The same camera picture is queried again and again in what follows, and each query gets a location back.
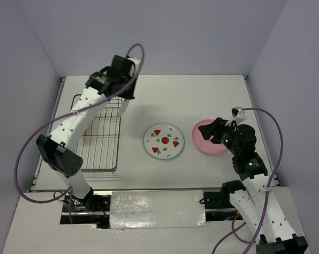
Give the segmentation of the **pink plate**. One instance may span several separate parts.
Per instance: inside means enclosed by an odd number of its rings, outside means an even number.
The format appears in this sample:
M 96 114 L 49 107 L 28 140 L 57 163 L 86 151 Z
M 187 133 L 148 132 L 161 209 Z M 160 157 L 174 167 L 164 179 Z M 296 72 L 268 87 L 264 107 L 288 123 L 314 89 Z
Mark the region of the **pink plate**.
M 212 144 L 210 141 L 205 140 L 198 129 L 199 126 L 207 125 L 212 122 L 213 122 L 212 119 L 206 119 L 206 120 L 202 120 L 198 122 L 192 129 L 192 140 L 195 147 L 199 151 L 210 156 L 216 156 L 226 152 L 227 151 L 226 147 L 223 144 Z

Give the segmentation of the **white strawberry pattern plate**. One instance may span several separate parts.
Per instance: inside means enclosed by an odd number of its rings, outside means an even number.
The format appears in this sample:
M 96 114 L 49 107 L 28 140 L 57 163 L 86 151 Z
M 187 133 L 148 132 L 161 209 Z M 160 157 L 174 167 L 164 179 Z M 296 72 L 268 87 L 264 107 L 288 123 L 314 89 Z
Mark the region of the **white strawberry pattern plate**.
M 158 160 L 172 160 L 183 151 L 185 138 L 181 130 L 170 123 L 156 123 L 144 133 L 146 152 Z

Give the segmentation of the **white plate blue rim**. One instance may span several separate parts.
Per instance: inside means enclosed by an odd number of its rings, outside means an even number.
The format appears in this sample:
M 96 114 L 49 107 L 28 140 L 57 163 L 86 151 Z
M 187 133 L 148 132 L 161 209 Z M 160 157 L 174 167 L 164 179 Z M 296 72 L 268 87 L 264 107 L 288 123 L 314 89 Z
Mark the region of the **white plate blue rim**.
M 117 114 L 117 118 L 121 118 L 122 114 L 126 111 L 128 105 L 129 105 L 129 102 L 130 102 L 130 100 L 128 100 L 128 99 L 123 100 L 123 102 L 120 106 L 119 112 Z

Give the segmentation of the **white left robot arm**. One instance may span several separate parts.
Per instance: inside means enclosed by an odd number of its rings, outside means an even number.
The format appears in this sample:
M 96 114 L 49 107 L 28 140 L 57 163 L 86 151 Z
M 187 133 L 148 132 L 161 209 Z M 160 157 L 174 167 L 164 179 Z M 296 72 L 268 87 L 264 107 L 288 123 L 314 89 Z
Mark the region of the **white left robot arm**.
M 70 188 L 75 205 L 82 211 L 92 208 L 94 198 L 92 187 L 81 171 L 83 159 L 75 153 L 77 144 L 110 99 L 115 96 L 127 101 L 135 98 L 134 91 L 142 63 L 140 58 L 115 55 L 110 66 L 89 76 L 70 115 L 47 136 L 41 134 L 37 137 L 36 144 L 43 161 Z

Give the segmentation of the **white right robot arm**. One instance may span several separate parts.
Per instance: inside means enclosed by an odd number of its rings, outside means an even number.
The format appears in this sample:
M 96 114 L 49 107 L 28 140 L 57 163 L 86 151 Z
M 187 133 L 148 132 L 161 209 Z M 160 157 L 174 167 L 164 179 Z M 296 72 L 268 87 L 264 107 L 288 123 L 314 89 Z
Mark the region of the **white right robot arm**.
M 270 176 L 255 150 L 255 130 L 246 124 L 217 118 L 198 127 L 204 140 L 224 145 L 233 155 L 239 180 L 223 183 L 224 206 L 234 206 L 253 233 L 256 253 L 305 253 L 308 243 L 298 236 L 270 189 Z

